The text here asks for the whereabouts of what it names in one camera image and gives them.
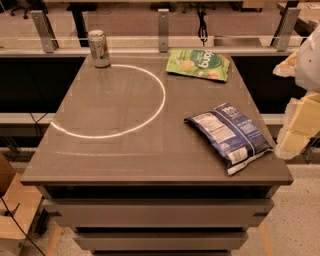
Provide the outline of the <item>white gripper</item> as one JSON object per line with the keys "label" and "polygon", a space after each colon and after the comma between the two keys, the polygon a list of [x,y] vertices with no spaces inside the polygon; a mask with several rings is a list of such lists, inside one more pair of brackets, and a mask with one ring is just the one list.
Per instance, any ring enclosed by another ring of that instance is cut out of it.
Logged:
{"label": "white gripper", "polygon": [[301,99],[291,98],[284,124],[277,137],[275,154],[290,160],[299,155],[320,132],[320,25],[300,46],[273,69],[280,77],[294,77],[298,86],[308,91]]}

